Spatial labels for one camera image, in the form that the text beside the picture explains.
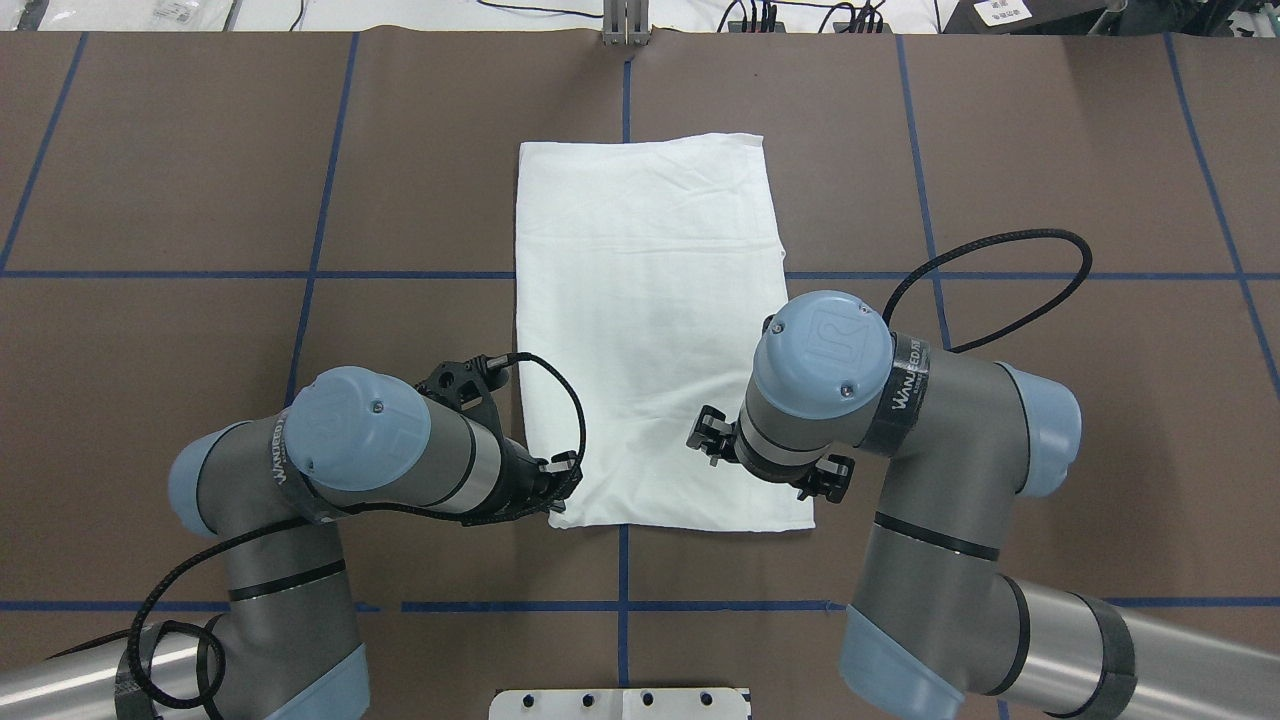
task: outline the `light blue cap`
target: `light blue cap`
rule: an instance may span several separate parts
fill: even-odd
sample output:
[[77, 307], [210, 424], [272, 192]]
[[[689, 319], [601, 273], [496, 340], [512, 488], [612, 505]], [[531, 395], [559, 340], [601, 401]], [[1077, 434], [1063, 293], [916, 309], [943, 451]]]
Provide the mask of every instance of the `light blue cap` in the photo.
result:
[[964, 692], [929, 670], [852, 605], [845, 609], [840, 676], [863, 700], [902, 720], [952, 720]]
[[408, 383], [364, 368], [326, 370], [298, 393], [284, 420], [289, 460], [333, 489], [394, 482], [431, 437], [426, 401]]
[[369, 661], [361, 644], [266, 720], [356, 720], [367, 708]]
[[169, 468], [169, 507], [173, 507], [173, 511], [178, 514], [183, 528], [200, 537], [218, 537], [218, 533], [209, 529], [205, 519], [200, 516], [200, 471], [205, 469], [205, 460], [209, 457], [209, 452], [227, 434], [227, 430], [243, 425], [246, 421], [232, 423], [216, 433], [209, 433], [188, 445], [182, 448], [182, 452], [178, 454], [178, 457], [174, 459], [173, 465]]
[[1028, 451], [1027, 483], [1018, 495], [1044, 497], [1052, 495], [1066, 479], [1066, 468], [1080, 451], [1080, 404], [1065, 386], [1039, 375], [1000, 364], [1018, 386], [1027, 414]]
[[884, 320], [846, 292], [822, 290], [787, 302], [755, 346], [755, 386], [774, 407], [829, 420], [874, 400], [893, 365]]

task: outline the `brown table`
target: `brown table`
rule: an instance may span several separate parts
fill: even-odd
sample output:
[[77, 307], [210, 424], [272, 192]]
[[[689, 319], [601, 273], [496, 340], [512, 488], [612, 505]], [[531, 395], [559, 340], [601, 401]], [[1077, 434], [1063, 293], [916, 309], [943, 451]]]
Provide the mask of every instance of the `brown table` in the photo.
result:
[[[416, 380], [512, 346], [520, 142], [708, 131], [764, 135], [792, 293], [879, 305], [979, 236], [1083, 234], [1094, 278], [975, 351], [1068, 384], [1085, 418], [1004, 566], [1280, 650], [1280, 149], [1239, 143], [1280, 124], [1275, 42], [5, 33], [0, 68], [0, 669], [127, 625], [202, 547], [164, 491], [191, 439], [330, 366]], [[957, 343], [1073, 263], [1048, 241], [973, 256], [942, 307], [919, 288], [896, 322]], [[723, 683], [762, 719], [879, 717], [823, 607], [852, 593], [883, 468], [806, 533], [349, 520], [369, 716]], [[224, 597], [209, 569], [166, 600]]]

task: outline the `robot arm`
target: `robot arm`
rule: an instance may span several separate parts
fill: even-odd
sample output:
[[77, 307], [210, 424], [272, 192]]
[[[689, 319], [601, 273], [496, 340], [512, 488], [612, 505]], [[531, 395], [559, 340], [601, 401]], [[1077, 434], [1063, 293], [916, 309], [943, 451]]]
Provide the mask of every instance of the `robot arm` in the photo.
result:
[[852, 461], [833, 443], [891, 459], [840, 661], [888, 712], [950, 720], [975, 692], [1064, 717], [1274, 716], [1280, 656], [997, 571], [1014, 498], [1052, 493], [1079, 439], [1059, 383], [826, 291], [767, 322], [737, 420], [704, 407], [689, 445], [837, 502]]
[[[225, 552], [230, 612], [204, 625], [223, 662], [204, 639], [166, 634], [169, 624], [142, 630], [147, 676], [169, 696], [164, 716], [358, 717], [369, 676], [334, 520], [385, 509], [483, 524], [556, 509], [577, 484], [582, 447], [531, 457], [503, 436], [490, 396], [525, 359], [445, 363], [416, 387], [337, 368], [279, 415], [183, 450], [169, 497], [187, 529], [223, 541], [284, 529]], [[0, 717], [151, 720], [160, 708], [125, 647], [116, 639], [0, 675]], [[212, 697], [182, 702], [197, 693]]]

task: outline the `white cloth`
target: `white cloth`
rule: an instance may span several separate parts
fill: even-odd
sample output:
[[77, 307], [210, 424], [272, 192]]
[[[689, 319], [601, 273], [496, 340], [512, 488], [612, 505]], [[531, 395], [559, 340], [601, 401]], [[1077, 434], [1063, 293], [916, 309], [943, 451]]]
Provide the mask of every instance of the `white cloth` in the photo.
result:
[[[516, 200], [516, 332], [586, 413], [582, 483], [552, 525], [813, 528], [796, 491], [685, 447], [699, 409], [732, 419], [764, 318], [787, 301], [762, 138], [526, 142]], [[534, 455], [577, 447], [563, 389], [520, 375]]]

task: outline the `white mounting plate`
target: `white mounting plate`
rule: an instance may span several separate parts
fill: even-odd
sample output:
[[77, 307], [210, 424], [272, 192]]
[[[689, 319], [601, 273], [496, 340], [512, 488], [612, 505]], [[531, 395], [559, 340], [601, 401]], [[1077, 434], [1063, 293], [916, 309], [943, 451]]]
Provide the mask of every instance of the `white mounting plate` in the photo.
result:
[[[527, 707], [526, 697], [532, 698]], [[489, 703], [489, 720], [750, 720], [749, 697], [750, 691], [733, 688], [503, 691]]]

